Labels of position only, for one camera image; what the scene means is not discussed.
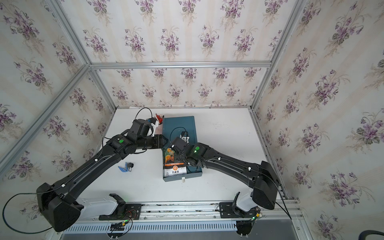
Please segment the orange marigold seed bag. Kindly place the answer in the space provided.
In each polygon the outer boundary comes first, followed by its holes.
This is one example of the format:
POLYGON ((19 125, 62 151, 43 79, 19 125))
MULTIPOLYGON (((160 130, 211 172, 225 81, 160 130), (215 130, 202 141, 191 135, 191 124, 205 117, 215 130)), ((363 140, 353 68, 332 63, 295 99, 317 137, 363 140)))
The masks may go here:
POLYGON ((171 148, 163 149, 163 177, 173 177, 187 174, 186 165, 179 159, 179 156, 171 148))

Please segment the teal top drawer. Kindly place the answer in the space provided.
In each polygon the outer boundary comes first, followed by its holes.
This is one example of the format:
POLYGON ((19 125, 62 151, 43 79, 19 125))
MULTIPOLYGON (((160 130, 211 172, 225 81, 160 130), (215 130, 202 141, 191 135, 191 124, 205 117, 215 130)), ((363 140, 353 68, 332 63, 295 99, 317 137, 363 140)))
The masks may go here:
POLYGON ((172 181, 178 181, 178 180, 184 180, 184 179, 190 179, 190 178, 197 178, 203 175, 203 171, 201 167, 192 167, 190 165, 186 165, 186 167, 187 167, 187 174, 168 177, 168 178, 163 177, 163 180, 165 182, 172 182, 172 181))

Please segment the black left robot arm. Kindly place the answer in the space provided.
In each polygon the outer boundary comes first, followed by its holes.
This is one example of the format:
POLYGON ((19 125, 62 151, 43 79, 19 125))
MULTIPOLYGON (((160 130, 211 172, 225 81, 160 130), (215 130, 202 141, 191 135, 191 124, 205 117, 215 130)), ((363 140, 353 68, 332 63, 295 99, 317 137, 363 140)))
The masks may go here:
POLYGON ((110 167, 136 150, 160 149, 162 135, 155 134, 156 125, 149 120, 133 120, 130 129, 111 137, 90 160, 53 184, 43 183, 37 190, 40 213, 57 232, 72 226, 84 206, 77 199, 81 193, 110 167))

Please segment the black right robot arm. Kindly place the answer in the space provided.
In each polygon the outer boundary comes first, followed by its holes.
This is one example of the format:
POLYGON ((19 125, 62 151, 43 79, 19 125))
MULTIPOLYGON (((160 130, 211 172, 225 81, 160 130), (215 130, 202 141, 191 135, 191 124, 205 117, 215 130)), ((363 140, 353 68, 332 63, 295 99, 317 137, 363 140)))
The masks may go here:
POLYGON ((266 161, 249 163, 227 156, 214 148, 196 143, 188 144, 175 138, 171 149, 187 165, 219 171, 252 189, 252 202, 258 207, 274 210, 279 190, 279 179, 272 165, 266 161))

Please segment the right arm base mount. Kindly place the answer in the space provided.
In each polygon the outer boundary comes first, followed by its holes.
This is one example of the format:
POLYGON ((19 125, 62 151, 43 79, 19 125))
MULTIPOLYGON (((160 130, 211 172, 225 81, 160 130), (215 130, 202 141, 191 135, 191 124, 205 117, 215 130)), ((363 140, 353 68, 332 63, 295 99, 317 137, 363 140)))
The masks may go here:
POLYGON ((216 210, 221 219, 251 219, 262 216, 261 209, 253 202, 251 192, 238 192, 232 202, 220 202, 216 210))

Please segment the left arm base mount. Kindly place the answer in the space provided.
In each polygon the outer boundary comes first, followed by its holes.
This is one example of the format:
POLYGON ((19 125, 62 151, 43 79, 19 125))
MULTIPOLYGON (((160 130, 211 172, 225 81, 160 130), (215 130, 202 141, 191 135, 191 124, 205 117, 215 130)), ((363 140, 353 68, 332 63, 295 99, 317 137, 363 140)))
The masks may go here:
POLYGON ((114 221, 114 220, 138 220, 142 204, 127 203, 117 194, 109 194, 110 197, 117 203, 112 213, 108 215, 100 215, 99 221, 114 221))

